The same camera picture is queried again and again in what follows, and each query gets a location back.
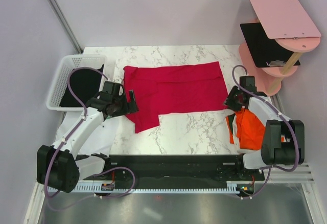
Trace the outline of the red t shirt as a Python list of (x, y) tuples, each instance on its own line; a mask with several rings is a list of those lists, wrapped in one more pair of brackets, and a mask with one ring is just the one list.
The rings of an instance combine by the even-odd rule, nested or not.
[(124, 67), (124, 88), (133, 91), (139, 111), (127, 116), (135, 133), (159, 125), (159, 116), (220, 111), (227, 87), (219, 62), (158, 68)]

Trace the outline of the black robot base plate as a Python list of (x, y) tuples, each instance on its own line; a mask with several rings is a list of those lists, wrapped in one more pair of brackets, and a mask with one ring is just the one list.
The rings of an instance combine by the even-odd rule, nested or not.
[(258, 170), (246, 169), (240, 155), (112, 155), (100, 176), (119, 188), (223, 188), (228, 181), (263, 181)]

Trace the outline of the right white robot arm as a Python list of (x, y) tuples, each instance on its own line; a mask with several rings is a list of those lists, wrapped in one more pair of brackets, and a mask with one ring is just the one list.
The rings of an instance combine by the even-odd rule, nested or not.
[(304, 124), (282, 114), (264, 93), (234, 86), (224, 104), (233, 111), (225, 119), (229, 142), (240, 154), (241, 162), (234, 166), (238, 179), (247, 179), (253, 169), (293, 171), (304, 162)]

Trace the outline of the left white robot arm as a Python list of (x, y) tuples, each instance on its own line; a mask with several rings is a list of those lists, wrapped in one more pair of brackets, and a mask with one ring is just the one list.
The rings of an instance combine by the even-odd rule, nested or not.
[(42, 145), (37, 151), (37, 182), (45, 188), (70, 193), (78, 181), (90, 176), (102, 180), (112, 174), (112, 167), (98, 155), (78, 160), (80, 149), (90, 135), (106, 120), (138, 111), (133, 91), (127, 94), (100, 92), (86, 103), (78, 121), (62, 138), (51, 146)]

